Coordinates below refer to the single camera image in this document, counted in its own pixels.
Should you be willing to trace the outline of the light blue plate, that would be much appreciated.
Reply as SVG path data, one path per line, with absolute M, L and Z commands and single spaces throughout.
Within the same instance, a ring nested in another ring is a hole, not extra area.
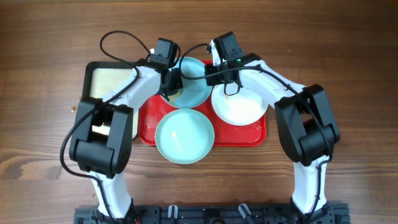
M 195 78 L 205 75 L 205 64 L 198 59 L 185 57 L 182 62 L 182 73 L 186 77 Z M 212 86 L 206 84 L 205 79 L 187 80 L 182 78 L 181 95 L 171 106 L 174 108 L 194 108 L 207 100 Z
M 165 115 L 155 130 L 155 145 L 167 160 L 193 164 L 212 149 L 215 130 L 211 121 L 193 109 L 179 109 Z

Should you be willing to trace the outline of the green yellow sponge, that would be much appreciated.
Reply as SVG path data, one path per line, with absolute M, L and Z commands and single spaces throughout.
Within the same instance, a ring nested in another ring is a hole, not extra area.
M 171 95 L 167 95 L 167 96 L 162 96 L 163 100 L 170 104 L 173 105 L 175 103 L 175 100 L 177 100 L 181 95 L 181 91 L 177 90 L 175 93 L 171 94 Z

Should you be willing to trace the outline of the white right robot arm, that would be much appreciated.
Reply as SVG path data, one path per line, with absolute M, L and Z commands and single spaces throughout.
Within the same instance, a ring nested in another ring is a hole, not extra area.
M 280 144 L 294 163 L 292 203 L 301 217 L 310 219 L 326 205 L 325 172 L 333 158 L 340 131 L 325 90 L 288 80 L 250 53 L 229 62 L 205 67 L 210 86 L 234 86 L 260 96 L 275 111 Z

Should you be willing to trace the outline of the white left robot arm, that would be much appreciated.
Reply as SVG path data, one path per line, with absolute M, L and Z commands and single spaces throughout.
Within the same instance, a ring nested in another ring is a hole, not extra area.
M 133 139 L 134 113 L 154 95 L 169 95 L 182 87 L 169 62 L 140 59 L 129 68 L 96 68 L 92 89 L 80 100 L 75 123 L 62 148 L 80 168 L 79 177 L 90 179 L 99 204 L 89 215 L 92 223 L 133 223 L 134 202 L 124 177 Z

